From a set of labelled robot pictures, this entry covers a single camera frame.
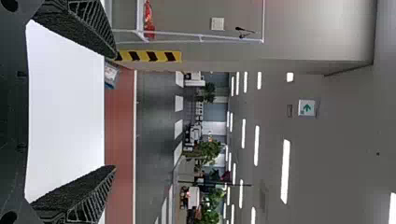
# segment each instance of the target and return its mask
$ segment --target electrical box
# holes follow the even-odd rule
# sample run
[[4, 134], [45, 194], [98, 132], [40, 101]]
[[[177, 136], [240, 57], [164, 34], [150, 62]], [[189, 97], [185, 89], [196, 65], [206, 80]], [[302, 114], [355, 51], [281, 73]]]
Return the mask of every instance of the electrical box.
[[224, 18], [212, 18], [211, 29], [216, 31], [224, 30]]

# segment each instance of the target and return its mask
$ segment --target white panel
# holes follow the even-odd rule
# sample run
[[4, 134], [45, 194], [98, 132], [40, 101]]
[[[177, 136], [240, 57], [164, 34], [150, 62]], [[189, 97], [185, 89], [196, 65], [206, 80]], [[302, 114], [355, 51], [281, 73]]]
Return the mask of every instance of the white panel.
[[214, 121], [203, 121], [202, 122], [202, 133], [213, 135], [226, 135], [227, 133], [227, 122], [214, 122]]
[[176, 72], [176, 84], [183, 88], [184, 87], [184, 75], [181, 72]]
[[26, 40], [31, 202], [105, 164], [105, 60], [34, 21]]
[[181, 156], [182, 149], [183, 149], [183, 143], [180, 142], [180, 144], [178, 144], [178, 146], [177, 146], [177, 148], [175, 149], [175, 152], [174, 152], [174, 166], [177, 165], [178, 159]]
[[166, 205], [167, 205], [168, 199], [165, 198], [165, 201], [163, 201], [163, 209], [161, 211], [161, 224], [166, 224]]
[[175, 96], [175, 112], [183, 110], [183, 97]]
[[179, 120], [175, 123], [175, 139], [183, 132], [183, 120]]
[[168, 223], [172, 224], [173, 223], [173, 185], [171, 185], [171, 188], [169, 189], [169, 214], [168, 214]]

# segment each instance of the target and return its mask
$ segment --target red object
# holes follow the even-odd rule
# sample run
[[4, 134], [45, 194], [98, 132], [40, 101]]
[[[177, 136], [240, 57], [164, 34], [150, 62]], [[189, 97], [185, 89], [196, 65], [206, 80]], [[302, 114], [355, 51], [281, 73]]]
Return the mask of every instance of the red object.
[[[154, 21], [152, 19], [152, 8], [149, 0], [145, 3], [145, 31], [155, 31]], [[148, 39], [154, 39], [155, 34], [145, 34]]]

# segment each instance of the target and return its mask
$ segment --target potted plant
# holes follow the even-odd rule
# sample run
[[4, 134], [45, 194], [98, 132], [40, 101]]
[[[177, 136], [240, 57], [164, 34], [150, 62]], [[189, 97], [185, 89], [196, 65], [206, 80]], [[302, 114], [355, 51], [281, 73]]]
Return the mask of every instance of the potted plant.
[[202, 88], [202, 91], [195, 96], [196, 101], [205, 102], [212, 104], [216, 98], [216, 86], [212, 82], [206, 83], [206, 85]]
[[202, 164], [214, 162], [215, 158], [221, 152], [221, 142], [213, 140], [212, 142], [201, 142], [193, 151], [183, 152], [186, 158], [199, 158], [202, 159]]

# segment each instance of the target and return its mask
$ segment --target green plant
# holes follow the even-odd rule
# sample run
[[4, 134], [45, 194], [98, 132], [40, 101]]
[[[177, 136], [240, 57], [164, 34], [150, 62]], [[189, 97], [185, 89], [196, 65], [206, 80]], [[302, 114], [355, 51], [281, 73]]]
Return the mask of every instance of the green plant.
[[216, 211], [222, 198], [225, 195], [225, 191], [222, 189], [212, 189], [208, 195], [208, 201], [203, 204], [202, 207], [202, 218], [201, 220], [195, 220], [199, 224], [218, 224], [219, 213]]
[[205, 102], [212, 104], [216, 98], [216, 86], [212, 82], [206, 83], [206, 85], [202, 88], [202, 95], [195, 96], [195, 100], [199, 102]]
[[213, 140], [212, 142], [201, 142], [193, 151], [183, 152], [187, 158], [200, 158], [203, 160], [202, 164], [208, 162], [214, 163], [215, 158], [221, 152], [221, 142]]
[[203, 164], [207, 164], [208, 162], [214, 163], [215, 158], [221, 152], [221, 143], [216, 140], [212, 142], [201, 142], [198, 148], [202, 151], [202, 157], [204, 158]]

